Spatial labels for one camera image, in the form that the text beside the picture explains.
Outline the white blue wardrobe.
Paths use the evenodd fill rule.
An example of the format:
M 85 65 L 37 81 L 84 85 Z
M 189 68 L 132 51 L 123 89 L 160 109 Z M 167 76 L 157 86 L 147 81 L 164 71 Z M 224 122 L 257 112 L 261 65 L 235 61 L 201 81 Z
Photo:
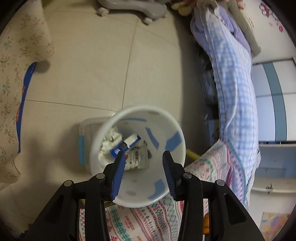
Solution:
M 295 58 L 255 64 L 261 162 L 253 189 L 295 192 Z

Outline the blue checkered pillow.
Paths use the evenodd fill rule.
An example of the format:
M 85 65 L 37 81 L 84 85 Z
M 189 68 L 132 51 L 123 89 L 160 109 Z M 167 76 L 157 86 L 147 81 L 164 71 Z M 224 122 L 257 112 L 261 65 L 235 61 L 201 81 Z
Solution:
M 227 55 L 211 63 L 218 94 L 220 137 L 232 143 L 243 164 L 247 190 L 251 190 L 260 163 L 252 61 Z

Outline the floral fabric curtain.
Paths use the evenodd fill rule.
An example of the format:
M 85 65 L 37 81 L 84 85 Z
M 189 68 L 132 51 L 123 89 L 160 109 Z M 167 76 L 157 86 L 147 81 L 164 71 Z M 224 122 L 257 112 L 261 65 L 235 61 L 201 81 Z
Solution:
M 16 131 L 24 77 L 34 62 L 48 60 L 55 47 L 41 1 L 27 1 L 1 33 L 1 183 L 15 183 L 19 152 Z

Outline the crumpled white tissue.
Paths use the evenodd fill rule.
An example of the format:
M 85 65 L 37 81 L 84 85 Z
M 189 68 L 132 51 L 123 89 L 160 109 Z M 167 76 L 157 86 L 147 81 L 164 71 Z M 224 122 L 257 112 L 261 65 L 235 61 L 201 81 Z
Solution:
M 117 126 L 113 126 L 107 131 L 103 138 L 98 154 L 98 162 L 101 166 L 105 166 L 114 161 L 110 151 L 115 148 L 122 141 L 122 133 Z

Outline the patterned knit bed blanket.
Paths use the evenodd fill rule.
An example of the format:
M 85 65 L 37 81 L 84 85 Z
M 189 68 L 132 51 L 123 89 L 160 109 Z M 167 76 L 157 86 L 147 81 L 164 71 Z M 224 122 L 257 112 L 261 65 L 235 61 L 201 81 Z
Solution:
M 245 171 L 231 142 L 218 140 L 185 171 L 199 179 L 222 179 L 245 208 L 249 207 Z M 112 205 L 106 209 L 107 233 L 111 240 L 177 240 L 184 203 L 166 195 L 141 208 Z

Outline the printed white wrapper in bin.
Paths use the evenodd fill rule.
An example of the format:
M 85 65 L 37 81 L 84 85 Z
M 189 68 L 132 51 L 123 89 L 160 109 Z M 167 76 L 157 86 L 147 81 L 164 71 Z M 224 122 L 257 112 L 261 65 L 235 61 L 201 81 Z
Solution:
M 125 154 L 125 171 L 147 169 L 149 167 L 149 151 L 144 141 L 141 146 L 132 148 Z

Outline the grey office chair base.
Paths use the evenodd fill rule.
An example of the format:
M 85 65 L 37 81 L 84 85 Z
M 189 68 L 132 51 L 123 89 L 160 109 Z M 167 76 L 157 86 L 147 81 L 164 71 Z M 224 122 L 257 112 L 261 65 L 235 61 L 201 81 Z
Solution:
M 100 16 L 109 14 L 110 10 L 128 10 L 139 11 L 145 14 L 142 21 L 146 25 L 150 25 L 154 20 L 158 20 L 166 16 L 168 9 L 166 4 L 169 1 L 155 0 L 103 0 L 98 1 L 101 7 L 97 10 Z

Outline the lavender bed sheet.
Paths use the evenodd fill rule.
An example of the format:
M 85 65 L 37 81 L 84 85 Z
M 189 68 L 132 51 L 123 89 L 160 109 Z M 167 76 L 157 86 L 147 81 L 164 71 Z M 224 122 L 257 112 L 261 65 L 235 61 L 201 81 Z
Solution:
M 216 1 L 195 5 L 190 28 L 211 61 L 227 55 L 234 55 L 234 59 L 241 56 L 249 62 L 252 60 L 248 38 Z

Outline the clear plastic storage box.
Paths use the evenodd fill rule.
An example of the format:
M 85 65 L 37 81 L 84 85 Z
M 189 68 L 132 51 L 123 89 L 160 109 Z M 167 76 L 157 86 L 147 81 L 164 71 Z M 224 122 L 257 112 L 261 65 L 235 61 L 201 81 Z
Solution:
M 78 153 L 80 165 L 84 166 L 88 173 L 90 170 L 90 150 L 93 139 L 108 117 L 88 118 L 79 125 Z

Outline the blue white carton in bin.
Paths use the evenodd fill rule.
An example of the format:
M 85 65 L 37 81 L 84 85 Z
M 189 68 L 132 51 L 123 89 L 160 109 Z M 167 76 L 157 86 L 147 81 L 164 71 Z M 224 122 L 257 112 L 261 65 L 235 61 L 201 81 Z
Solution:
M 121 141 L 118 145 L 116 145 L 113 149 L 110 150 L 110 155 L 115 159 L 119 152 L 127 153 L 130 149 L 132 149 L 139 141 L 141 137 L 134 133 L 125 140 Z

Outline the white plastic trash bin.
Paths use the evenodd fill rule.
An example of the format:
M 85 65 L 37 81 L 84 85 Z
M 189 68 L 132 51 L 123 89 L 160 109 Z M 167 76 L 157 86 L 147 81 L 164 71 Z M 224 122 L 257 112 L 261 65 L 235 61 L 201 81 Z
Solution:
M 129 208 L 153 204 L 169 192 L 162 156 L 170 151 L 184 165 L 185 138 L 174 117 L 155 106 L 134 106 L 110 117 L 91 118 L 81 123 L 85 140 L 85 165 L 96 175 L 115 160 L 120 144 L 125 152 L 125 171 L 114 203 Z

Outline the grey bed headboard cushion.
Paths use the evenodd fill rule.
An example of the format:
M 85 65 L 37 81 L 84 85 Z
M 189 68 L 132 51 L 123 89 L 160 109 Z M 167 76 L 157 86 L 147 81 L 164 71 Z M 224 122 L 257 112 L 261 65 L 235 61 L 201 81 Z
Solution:
M 252 57 L 256 57 L 261 53 L 261 49 L 255 40 L 255 37 L 252 33 L 251 28 L 249 27 L 245 17 L 241 13 L 238 8 L 236 1 L 228 1 L 227 3 L 229 12 L 231 16 L 234 18 L 238 26 L 240 27 L 241 31 L 243 32 L 245 39 L 247 40 L 248 44 L 250 45 Z

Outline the colourful wall map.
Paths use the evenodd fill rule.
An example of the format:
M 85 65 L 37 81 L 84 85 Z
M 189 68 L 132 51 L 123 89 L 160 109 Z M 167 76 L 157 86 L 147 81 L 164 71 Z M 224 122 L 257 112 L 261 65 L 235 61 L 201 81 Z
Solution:
M 265 240 L 273 240 L 287 222 L 289 214 L 264 212 L 259 229 Z

